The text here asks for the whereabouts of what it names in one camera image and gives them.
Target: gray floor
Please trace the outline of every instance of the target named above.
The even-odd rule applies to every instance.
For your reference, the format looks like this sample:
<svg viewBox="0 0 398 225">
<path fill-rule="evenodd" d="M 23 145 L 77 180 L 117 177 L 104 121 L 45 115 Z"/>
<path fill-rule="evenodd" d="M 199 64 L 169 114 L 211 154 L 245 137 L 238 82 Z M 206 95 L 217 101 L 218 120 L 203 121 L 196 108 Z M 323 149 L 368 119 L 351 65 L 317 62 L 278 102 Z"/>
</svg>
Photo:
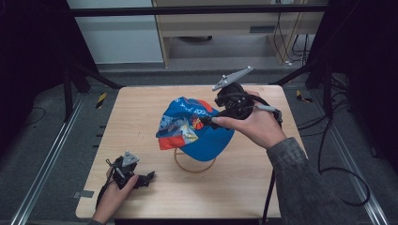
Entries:
<svg viewBox="0 0 398 225">
<path fill-rule="evenodd" d="M 173 44 L 168 68 L 140 67 L 117 73 L 106 71 L 103 75 L 128 86 L 214 84 L 223 74 L 253 66 L 255 70 L 239 82 L 266 84 L 277 81 L 301 65 L 300 62 L 291 67 L 278 65 L 266 37 L 213 37 L 208 42 L 176 38 Z M 72 195 L 74 191 L 84 188 L 97 145 L 100 144 L 100 134 L 104 130 L 102 126 L 106 126 L 117 97 L 117 90 L 92 79 L 89 81 L 92 85 L 89 94 L 73 92 L 75 101 L 82 99 L 81 109 L 41 192 L 34 200 L 34 207 L 28 212 L 28 221 L 31 224 L 71 224 L 86 221 L 75 216 L 78 200 L 72 198 Z M 308 98 L 316 98 L 321 93 L 321 88 L 306 91 L 302 85 L 303 81 L 305 75 L 284 87 L 298 125 L 322 115 L 316 103 L 297 99 L 297 89 Z M 96 109 L 97 100 L 103 92 L 107 93 L 107 98 L 103 106 Z M 63 126 L 63 99 L 62 85 L 41 93 L 36 98 L 35 108 L 26 119 L 26 124 L 33 124 L 23 128 L 9 148 L 10 155 L 2 158 L 0 221 L 4 224 L 9 223 L 22 204 Z M 335 103 L 344 100 L 344 96 L 340 95 L 335 100 Z M 334 125 L 344 139 L 344 144 L 363 178 L 369 184 L 372 196 L 382 213 L 390 224 L 398 224 L 397 174 L 387 160 L 372 157 L 366 137 L 347 108 L 349 104 L 343 105 L 335 113 Z M 321 132 L 325 125 L 320 123 L 300 132 L 304 135 L 302 140 L 313 166 L 316 166 L 321 135 L 305 135 Z M 323 147 L 322 167 L 343 167 L 344 160 L 339 146 L 330 134 L 332 133 L 328 133 Z M 341 198 L 354 202 L 360 200 L 352 180 L 346 174 L 331 172 L 324 176 Z M 372 217 L 369 217 L 367 207 L 347 206 L 347 210 L 352 211 L 359 224 L 388 224 L 374 223 Z"/>
</svg>

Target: aluminum rail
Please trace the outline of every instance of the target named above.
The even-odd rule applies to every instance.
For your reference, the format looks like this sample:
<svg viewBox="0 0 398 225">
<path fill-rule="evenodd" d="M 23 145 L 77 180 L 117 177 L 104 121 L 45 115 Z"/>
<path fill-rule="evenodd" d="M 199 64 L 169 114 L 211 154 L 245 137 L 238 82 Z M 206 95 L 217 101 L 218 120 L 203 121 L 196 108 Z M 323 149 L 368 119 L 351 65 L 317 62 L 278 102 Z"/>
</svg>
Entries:
<svg viewBox="0 0 398 225">
<path fill-rule="evenodd" d="M 38 200 L 38 196 L 46 184 L 47 178 L 49 177 L 53 166 L 56 162 L 56 159 L 59 156 L 59 153 L 62 150 L 62 147 L 70 133 L 71 128 L 77 118 L 77 115 L 82 107 L 82 103 L 84 100 L 84 95 L 79 94 L 76 99 L 76 103 L 74 105 L 74 113 L 71 115 L 70 119 L 63 124 L 61 127 L 52 148 L 50 149 L 49 154 L 41 166 L 38 175 L 35 178 L 32 186 L 29 191 L 25 195 L 23 202 L 18 208 L 17 212 L 14 214 L 11 223 L 12 225 L 23 225 L 29 218 L 30 213 L 32 212 L 33 207 L 35 206 L 36 201 Z"/>
</svg>

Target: floor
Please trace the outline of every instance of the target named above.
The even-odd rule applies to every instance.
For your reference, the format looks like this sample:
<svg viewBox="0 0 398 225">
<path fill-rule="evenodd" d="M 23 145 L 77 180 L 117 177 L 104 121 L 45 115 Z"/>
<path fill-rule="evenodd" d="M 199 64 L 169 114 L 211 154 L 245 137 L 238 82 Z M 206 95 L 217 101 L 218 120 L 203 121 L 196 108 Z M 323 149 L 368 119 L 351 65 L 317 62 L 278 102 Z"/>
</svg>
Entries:
<svg viewBox="0 0 398 225">
<path fill-rule="evenodd" d="M 240 82 L 267 84 L 304 64 L 297 61 L 292 66 L 279 65 L 270 44 L 266 37 L 213 37 L 210 41 L 176 38 L 168 68 L 140 67 L 129 71 L 104 71 L 102 75 L 131 86 L 214 84 L 224 73 L 252 66 L 254 71 Z M 300 128 L 323 115 L 319 104 L 322 102 L 321 87 L 307 90 L 303 85 L 305 78 L 304 74 L 283 87 Z M 9 148 L 9 156 L 1 159 L 0 224 L 9 224 L 13 218 L 27 221 L 27 224 L 86 222 L 74 215 L 78 199 L 73 196 L 84 188 L 117 97 L 117 90 L 88 80 L 92 85 L 89 94 L 78 94 L 73 90 L 78 113 L 71 124 L 66 125 L 63 121 L 62 85 L 36 98 L 35 107 L 26 118 L 26 126 Z M 314 102 L 298 99 L 297 90 Z M 104 92 L 107 93 L 104 104 L 96 109 L 99 96 Z M 397 175 L 387 160 L 372 157 L 366 136 L 356 122 L 355 114 L 349 111 L 349 102 L 345 101 L 344 95 L 338 95 L 334 103 L 341 101 L 343 104 L 336 109 L 334 124 L 325 140 L 322 165 L 349 168 L 367 181 L 372 191 L 371 201 L 366 206 L 347 207 L 356 215 L 359 224 L 398 224 Z M 309 158 L 317 156 L 321 143 L 318 133 L 325 125 L 320 123 L 300 131 Z M 60 135 L 65 135 L 66 139 L 59 139 Z M 342 199 L 363 200 L 361 196 L 365 188 L 356 179 L 337 173 L 327 174 L 326 179 Z"/>
</svg>

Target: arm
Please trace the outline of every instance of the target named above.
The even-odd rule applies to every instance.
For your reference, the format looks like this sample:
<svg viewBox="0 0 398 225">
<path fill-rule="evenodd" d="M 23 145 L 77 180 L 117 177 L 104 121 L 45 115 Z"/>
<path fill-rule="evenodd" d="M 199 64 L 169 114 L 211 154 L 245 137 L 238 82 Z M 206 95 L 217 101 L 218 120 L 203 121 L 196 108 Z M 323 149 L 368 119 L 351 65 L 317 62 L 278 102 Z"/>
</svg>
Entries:
<svg viewBox="0 0 398 225">
<path fill-rule="evenodd" d="M 346 206 L 309 166 L 296 140 L 286 138 L 270 112 L 254 109 L 245 120 L 219 117 L 212 122 L 235 129 L 268 150 L 284 224 L 355 224 Z"/>
<path fill-rule="evenodd" d="M 119 189 L 116 182 L 109 184 L 88 225 L 105 224 L 116 213 L 125 199 L 127 199 L 137 180 L 138 175 L 134 175 L 122 189 Z"/>
</svg>

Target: white cabinet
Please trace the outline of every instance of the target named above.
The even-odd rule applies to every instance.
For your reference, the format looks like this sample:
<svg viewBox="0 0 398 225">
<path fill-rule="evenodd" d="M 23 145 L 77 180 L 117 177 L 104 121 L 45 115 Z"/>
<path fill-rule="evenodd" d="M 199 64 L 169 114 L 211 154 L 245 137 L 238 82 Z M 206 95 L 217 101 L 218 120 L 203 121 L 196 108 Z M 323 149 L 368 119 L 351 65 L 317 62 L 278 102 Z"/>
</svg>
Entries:
<svg viewBox="0 0 398 225">
<path fill-rule="evenodd" d="M 68 0 L 70 8 L 152 7 L 150 0 Z M 96 64 L 163 63 L 154 16 L 76 17 Z"/>
</svg>

